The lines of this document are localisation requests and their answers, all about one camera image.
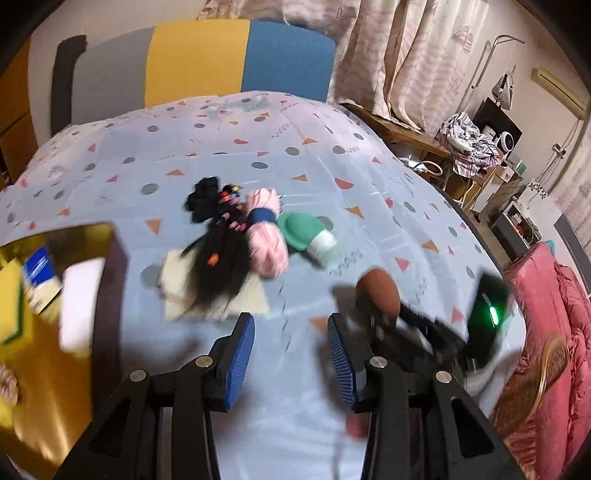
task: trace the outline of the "bed sheet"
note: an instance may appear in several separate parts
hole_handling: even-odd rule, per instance
[[[499,272],[443,197],[356,116],[277,92],[188,98],[68,127],[0,193],[0,244],[113,222],[129,256],[123,373],[170,371],[233,327],[231,320],[165,322],[157,288],[167,251],[204,232],[183,204],[205,176],[238,184],[243,194],[276,188],[283,211],[319,217],[341,253],[326,270],[292,255],[286,274],[265,281],[271,311],[256,318],[242,397],[230,414],[213,416],[222,477],[358,478],[365,444],[343,433],[347,411],[325,340],[328,315],[346,314],[355,283],[378,265],[403,301],[466,337],[480,273]],[[477,399],[485,414],[524,340],[514,309],[495,375]]]

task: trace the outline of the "wooden table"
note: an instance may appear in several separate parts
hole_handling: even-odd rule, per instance
[[[409,128],[401,127],[394,122],[374,115],[367,110],[356,105],[351,105],[350,103],[346,103],[343,106],[363,120],[367,126],[386,143],[401,142],[410,145],[411,147],[416,147],[432,153],[438,157],[453,158],[452,153],[447,148],[424,132],[417,132]]]

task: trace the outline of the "pink blanket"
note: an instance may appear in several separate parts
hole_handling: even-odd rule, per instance
[[[539,244],[513,265],[507,277],[527,325],[516,374],[541,356],[553,332],[567,339],[571,360],[549,389],[535,417],[508,440],[511,452],[535,478],[556,480],[579,451],[591,427],[591,304],[569,267]]]

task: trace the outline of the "white wall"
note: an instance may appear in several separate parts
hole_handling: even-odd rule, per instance
[[[544,66],[573,89],[583,100],[589,100],[589,93],[568,58],[550,36],[548,31],[516,0],[491,1],[485,25],[475,45],[471,63],[460,88],[464,92],[470,87],[470,78],[476,70],[485,45],[489,42],[485,58],[497,35],[513,35],[525,41],[516,41],[497,46],[492,61],[486,70],[480,86],[472,93],[465,110],[473,115],[482,100],[491,95],[497,80],[508,70],[517,66],[513,108],[507,112],[509,117],[523,132],[515,149],[527,166],[524,179],[537,177],[544,169],[552,153],[552,145],[563,144],[576,123],[575,116],[558,100],[531,80],[531,71],[536,66]]]
[[[73,35],[91,48],[123,33],[196,18],[205,0],[66,0],[31,36],[28,88],[31,116],[42,145],[51,138],[50,98],[57,46]]]

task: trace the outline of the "metal screw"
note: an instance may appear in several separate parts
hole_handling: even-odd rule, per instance
[[[369,360],[369,364],[375,368],[384,368],[386,365],[388,365],[388,362],[383,356],[373,356]]]
[[[129,376],[129,379],[134,383],[139,383],[144,380],[144,378],[146,378],[146,372],[143,370],[134,370]]]
[[[199,356],[195,360],[195,365],[202,368],[210,367],[213,365],[213,358],[211,358],[209,355]]]
[[[445,370],[440,370],[435,374],[435,378],[437,378],[438,382],[441,383],[449,383],[452,381],[452,375],[450,372],[446,372]]]

